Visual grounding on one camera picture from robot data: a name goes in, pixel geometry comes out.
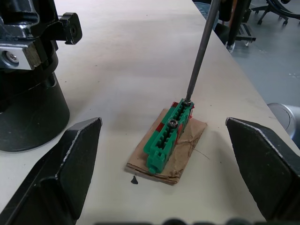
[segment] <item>white table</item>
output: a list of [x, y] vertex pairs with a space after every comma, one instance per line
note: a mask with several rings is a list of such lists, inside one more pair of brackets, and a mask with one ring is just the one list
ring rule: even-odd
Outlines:
[[[57, 0], [59, 14], [77, 12], [83, 38], [59, 42], [56, 75], [71, 117], [68, 127], [102, 117], [94, 175], [78, 225], [178, 217], [223, 223], [263, 220], [245, 185], [225, 126], [227, 117], [273, 129], [297, 154], [240, 67], [213, 33], [192, 100], [208, 123], [175, 186], [123, 168], [163, 108], [185, 97], [205, 20], [190, 0]], [[0, 152], [0, 211], [32, 166], [61, 136], [22, 153]]]

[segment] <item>green terminal block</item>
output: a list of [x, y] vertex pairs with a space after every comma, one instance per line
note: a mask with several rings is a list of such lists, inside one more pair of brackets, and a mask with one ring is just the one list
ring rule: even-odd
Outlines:
[[193, 102], [182, 99], [174, 102], [144, 147], [148, 154], [147, 164], [150, 173], [161, 173], [171, 156], [177, 140], [183, 133], [194, 108]]

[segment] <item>gray floor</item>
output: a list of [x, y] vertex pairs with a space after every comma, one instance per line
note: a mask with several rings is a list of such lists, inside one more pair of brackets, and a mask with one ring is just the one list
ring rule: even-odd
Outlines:
[[[266, 5], [265, 0], [252, 0], [251, 7]], [[284, 5], [300, 14], [300, 1], [291, 0]], [[257, 21], [263, 14], [251, 14], [248, 24], [256, 36], [249, 47], [237, 41], [232, 56], [242, 67], [264, 101], [300, 106], [300, 26], [299, 20], [283, 19], [268, 13], [261, 25]]]

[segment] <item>brown cardboard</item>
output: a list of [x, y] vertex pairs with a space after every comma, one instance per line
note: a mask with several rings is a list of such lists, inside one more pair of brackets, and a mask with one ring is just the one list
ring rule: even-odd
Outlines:
[[130, 156], [125, 166], [125, 170], [151, 180], [173, 185], [178, 183], [203, 130], [207, 127], [207, 124], [191, 118], [187, 123], [184, 133], [178, 140], [169, 161], [165, 165], [163, 172], [151, 174], [148, 172], [146, 166], [148, 155], [144, 153], [143, 148], [167, 112], [167, 109], [162, 110], [156, 121], [152, 124], [150, 130], [146, 133]]

